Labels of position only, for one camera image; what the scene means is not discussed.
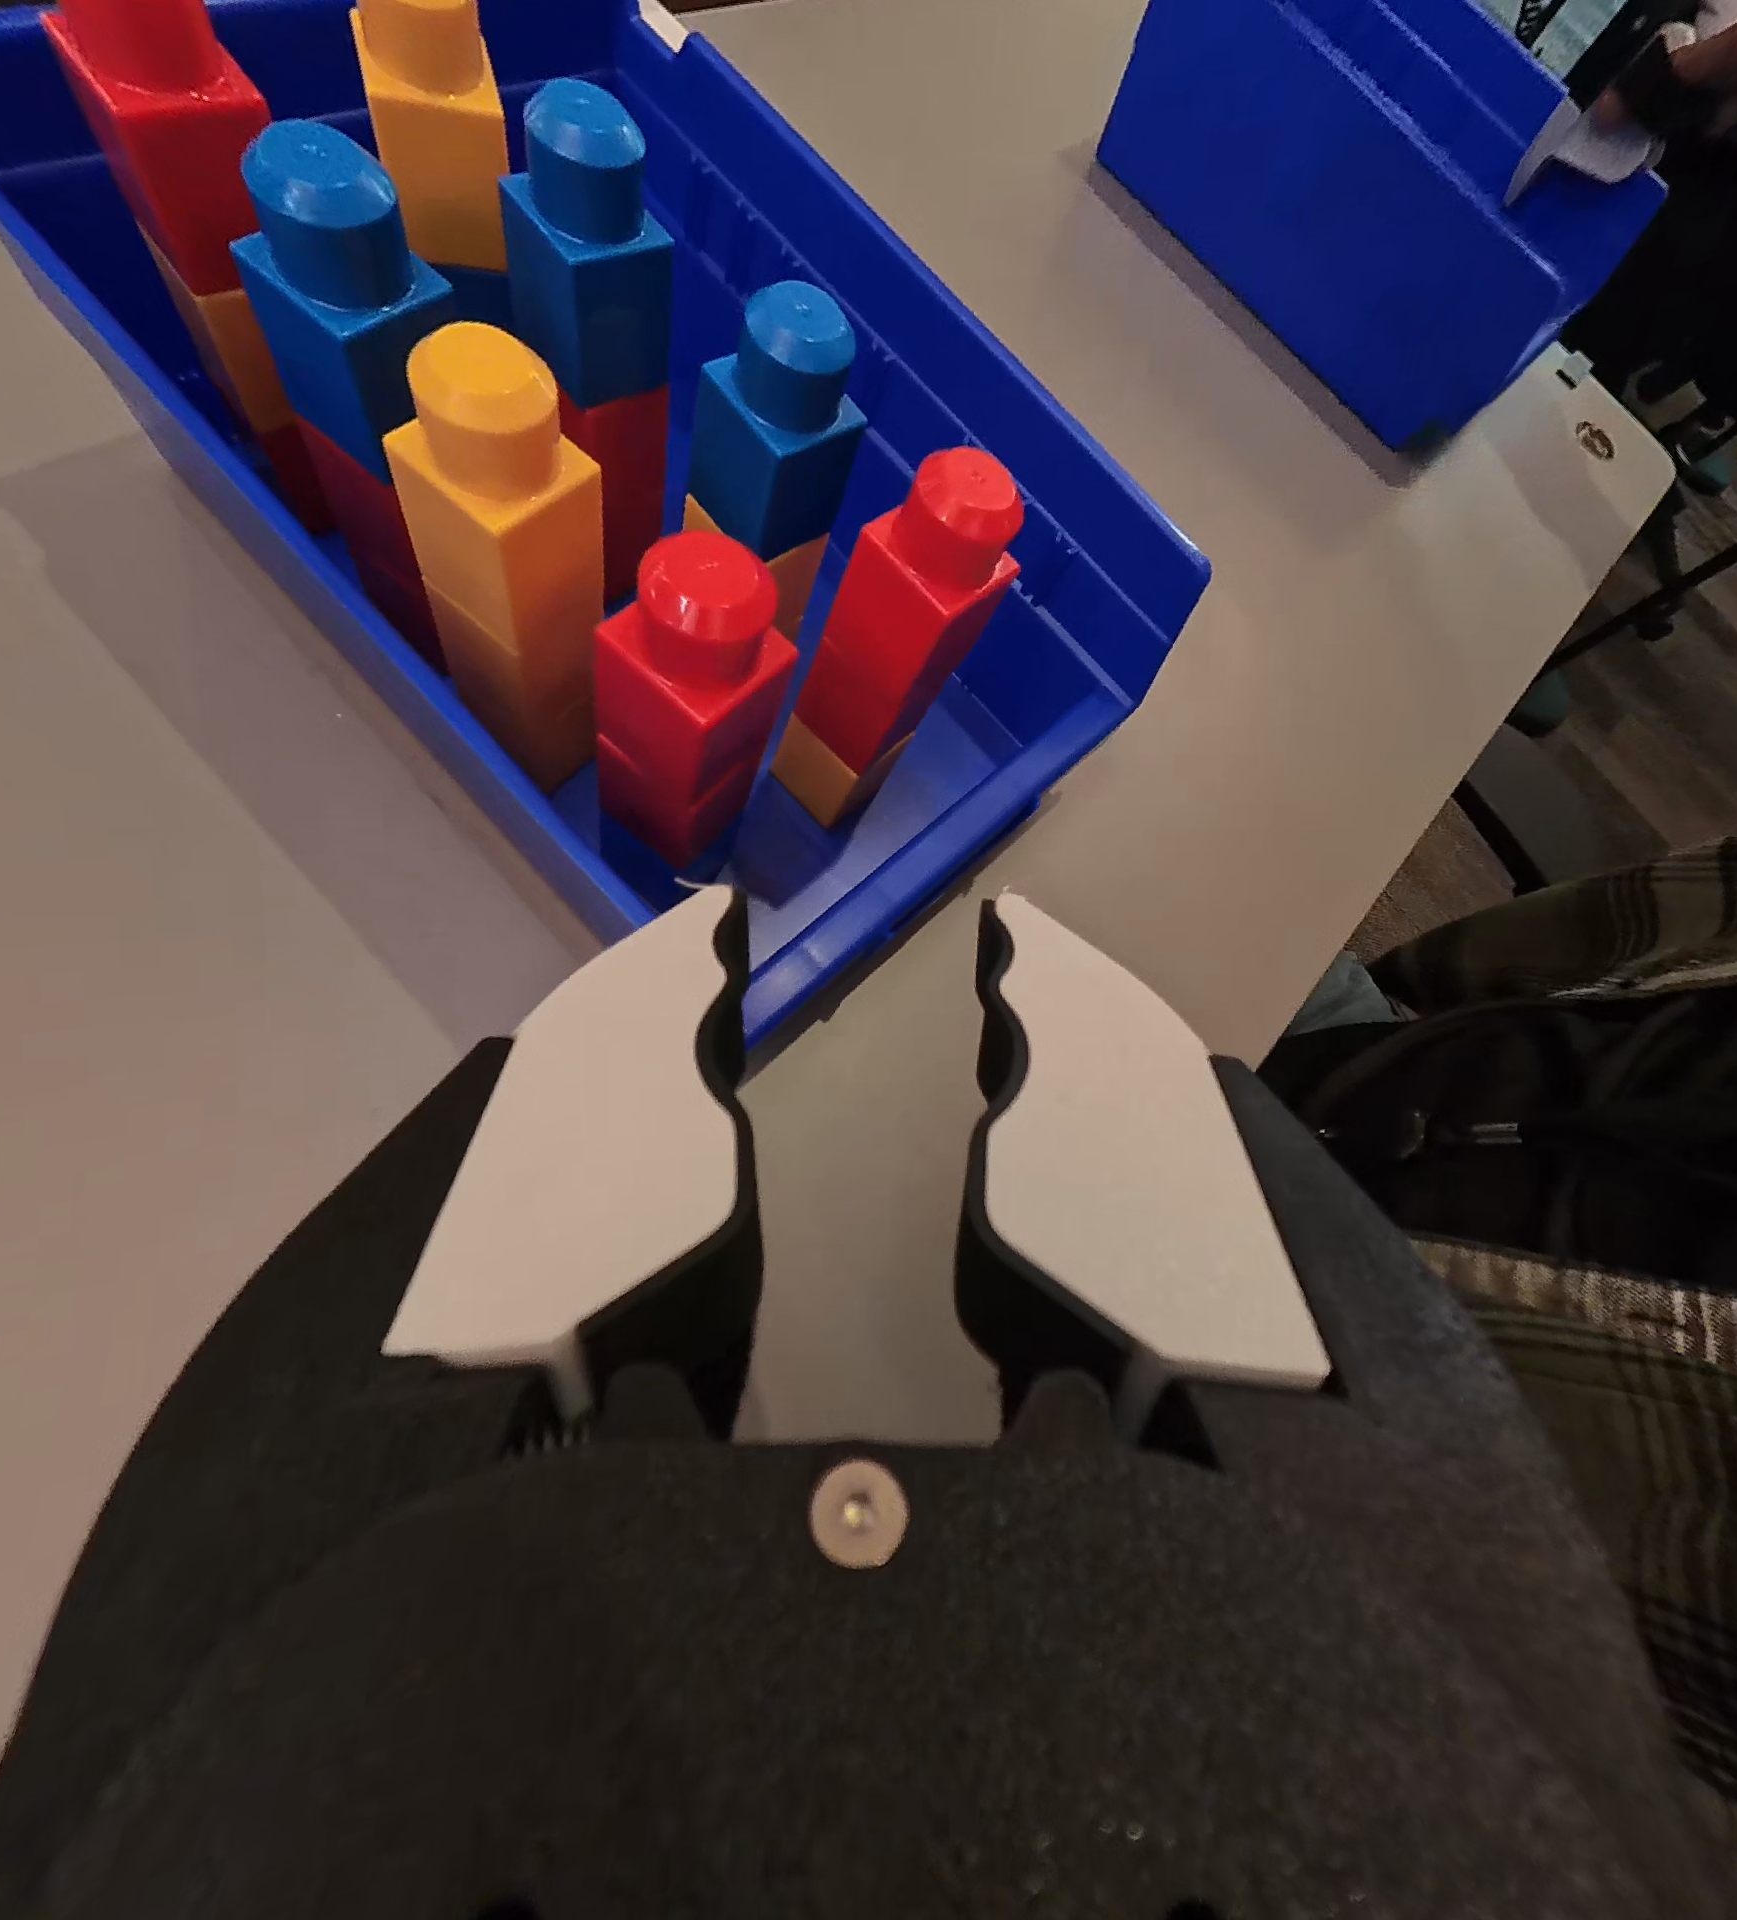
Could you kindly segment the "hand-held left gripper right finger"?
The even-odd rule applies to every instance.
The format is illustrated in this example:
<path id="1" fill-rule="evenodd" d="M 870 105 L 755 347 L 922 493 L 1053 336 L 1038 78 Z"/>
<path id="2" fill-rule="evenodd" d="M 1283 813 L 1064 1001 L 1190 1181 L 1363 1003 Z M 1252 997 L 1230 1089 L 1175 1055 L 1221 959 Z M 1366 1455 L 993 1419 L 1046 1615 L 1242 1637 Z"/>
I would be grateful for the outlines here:
<path id="1" fill-rule="evenodd" d="M 1022 895 L 978 910 L 976 1003 L 953 1292 L 1001 1427 L 1054 1376 L 1127 1445 L 1193 1387 L 1319 1393 L 1330 1358 L 1190 1024 Z"/>

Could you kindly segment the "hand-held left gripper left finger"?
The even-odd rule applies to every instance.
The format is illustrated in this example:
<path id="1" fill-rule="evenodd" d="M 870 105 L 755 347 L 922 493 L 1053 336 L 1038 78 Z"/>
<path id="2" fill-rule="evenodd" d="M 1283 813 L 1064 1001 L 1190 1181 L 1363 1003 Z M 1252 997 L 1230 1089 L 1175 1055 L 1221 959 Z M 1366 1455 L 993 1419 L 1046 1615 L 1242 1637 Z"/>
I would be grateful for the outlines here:
<path id="1" fill-rule="evenodd" d="M 511 1031 L 379 1352 L 544 1375 L 561 1431 L 674 1375 L 728 1440 L 762 1292 L 745 1074 L 749 903 L 709 882 Z"/>

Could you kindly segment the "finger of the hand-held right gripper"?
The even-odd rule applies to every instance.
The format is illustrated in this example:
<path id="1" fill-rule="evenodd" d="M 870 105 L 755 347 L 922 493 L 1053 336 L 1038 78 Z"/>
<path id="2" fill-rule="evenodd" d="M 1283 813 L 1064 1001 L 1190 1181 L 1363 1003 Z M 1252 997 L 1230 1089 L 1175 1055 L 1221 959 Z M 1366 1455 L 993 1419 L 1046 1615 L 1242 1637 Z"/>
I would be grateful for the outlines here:
<path id="1" fill-rule="evenodd" d="M 1650 133 L 1616 86 L 1590 107 L 1563 99 L 1541 126 L 1505 186 L 1503 207 L 1512 209 L 1552 168 L 1584 181 L 1616 185 L 1657 168 L 1664 139 Z"/>

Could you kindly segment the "blue plastic bin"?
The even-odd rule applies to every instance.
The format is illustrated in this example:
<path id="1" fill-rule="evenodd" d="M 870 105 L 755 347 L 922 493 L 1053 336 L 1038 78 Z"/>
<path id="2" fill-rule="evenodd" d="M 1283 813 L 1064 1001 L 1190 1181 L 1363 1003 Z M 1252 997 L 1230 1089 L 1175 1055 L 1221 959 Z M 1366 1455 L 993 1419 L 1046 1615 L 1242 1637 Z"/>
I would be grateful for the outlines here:
<path id="1" fill-rule="evenodd" d="M 848 991 L 1120 728 L 1210 565 L 701 32 L 658 31 L 637 5 L 484 5 L 479 19 L 509 102 L 578 75 L 646 135 L 650 211 L 678 252 L 672 461 L 692 381 L 737 349 L 759 287 L 820 284 L 855 326 L 866 442 L 812 623 L 859 529 L 925 456 L 984 449 L 1024 499 L 1014 588 L 864 815 L 816 829 L 762 777 L 725 842 L 751 897 L 745 1033 L 767 1047 Z M 0 243 L 190 493 L 596 935 L 632 935 L 676 903 L 674 872 L 600 818 L 592 770 L 535 793 L 364 599 L 339 540 L 307 534 L 228 436 L 32 6 L 0 11 Z"/>
<path id="2" fill-rule="evenodd" d="M 1461 434 L 1667 200 L 1552 166 L 1565 99 L 1481 5 L 1148 5 L 1096 159 L 1388 450 Z"/>

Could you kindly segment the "cluster of block towers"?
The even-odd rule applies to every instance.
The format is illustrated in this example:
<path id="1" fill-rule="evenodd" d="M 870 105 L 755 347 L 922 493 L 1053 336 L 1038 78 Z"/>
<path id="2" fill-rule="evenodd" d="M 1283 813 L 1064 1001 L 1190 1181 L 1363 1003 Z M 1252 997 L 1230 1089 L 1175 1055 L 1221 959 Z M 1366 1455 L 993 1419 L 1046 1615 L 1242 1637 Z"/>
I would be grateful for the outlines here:
<path id="1" fill-rule="evenodd" d="M 351 5 L 364 130 L 288 117 L 205 5 L 40 15 L 70 102 L 276 486 L 544 794 L 709 868 L 757 788 L 852 825 L 1021 578 L 978 445 L 866 479 L 857 331 L 797 275 L 688 351 L 655 117 L 574 27 Z"/>

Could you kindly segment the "person's black jacket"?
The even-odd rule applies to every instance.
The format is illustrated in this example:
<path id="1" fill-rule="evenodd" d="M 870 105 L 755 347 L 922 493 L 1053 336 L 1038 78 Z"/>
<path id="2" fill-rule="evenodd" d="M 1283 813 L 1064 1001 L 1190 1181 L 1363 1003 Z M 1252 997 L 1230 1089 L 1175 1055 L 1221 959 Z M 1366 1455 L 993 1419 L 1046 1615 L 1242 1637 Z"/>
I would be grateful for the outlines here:
<path id="1" fill-rule="evenodd" d="M 1737 983 L 1323 1027 L 1259 1077 L 1410 1236 L 1737 1294 Z"/>

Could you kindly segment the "person in plaid shirt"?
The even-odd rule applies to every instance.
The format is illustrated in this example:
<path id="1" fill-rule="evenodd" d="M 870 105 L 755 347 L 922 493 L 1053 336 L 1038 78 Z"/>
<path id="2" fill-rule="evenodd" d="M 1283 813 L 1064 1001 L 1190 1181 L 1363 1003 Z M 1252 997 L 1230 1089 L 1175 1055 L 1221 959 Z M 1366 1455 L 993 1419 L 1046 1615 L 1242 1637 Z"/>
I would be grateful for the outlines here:
<path id="1" fill-rule="evenodd" d="M 1737 984 L 1737 833 L 1436 927 L 1371 971 L 1412 1015 Z M 1571 1470 L 1737 1888 L 1737 1294 L 1410 1239 Z"/>

